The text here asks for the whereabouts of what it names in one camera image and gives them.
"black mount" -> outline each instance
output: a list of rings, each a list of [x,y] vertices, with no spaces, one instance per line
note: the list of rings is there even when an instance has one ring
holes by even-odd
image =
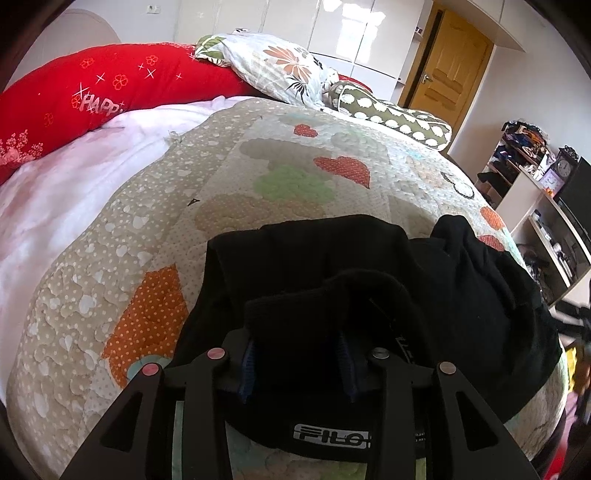
[[[145,365],[90,432],[61,480],[170,479],[179,400],[184,400],[183,480],[231,480],[216,395],[235,381],[247,338],[245,330],[234,330],[223,349],[181,367]],[[418,367],[384,349],[374,349],[368,358],[382,371],[383,421],[372,439],[367,480],[414,480],[413,411],[420,393],[427,399],[428,480],[472,480],[476,472],[480,480],[538,480],[504,425],[453,364]]]

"gray button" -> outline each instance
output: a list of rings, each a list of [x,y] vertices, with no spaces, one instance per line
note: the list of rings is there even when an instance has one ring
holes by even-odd
[[[384,360],[390,356],[390,352],[388,352],[388,350],[386,350],[385,348],[381,347],[376,347],[373,350],[371,350],[371,354],[374,358],[377,358],[378,360]]]
[[[456,366],[451,362],[441,362],[439,364],[439,370],[441,370],[446,375],[453,375],[456,373]]]

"green polka dot pillow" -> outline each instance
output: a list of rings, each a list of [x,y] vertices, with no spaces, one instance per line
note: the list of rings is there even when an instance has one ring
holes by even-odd
[[[378,100],[352,82],[333,84],[329,99],[332,108],[340,113],[385,125],[437,151],[446,148],[452,139],[452,128],[440,118]]]

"floral pillow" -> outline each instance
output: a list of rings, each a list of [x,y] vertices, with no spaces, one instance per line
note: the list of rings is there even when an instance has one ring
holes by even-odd
[[[305,48],[262,33],[207,35],[197,42],[194,55],[231,67],[260,92],[290,105],[324,107],[322,94],[339,80],[336,70],[324,67]]]

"pink button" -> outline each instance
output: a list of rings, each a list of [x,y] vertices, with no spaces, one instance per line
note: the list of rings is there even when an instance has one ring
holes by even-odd
[[[226,351],[220,347],[212,348],[209,352],[207,352],[207,356],[212,360],[220,360],[220,358],[223,358],[224,355],[226,355]]]
[[[142,373],[146,377],[151,377],[152,375],[155,375],[158,373],[159,368],[160,367],[158,364],[146,364],[142,367]]]

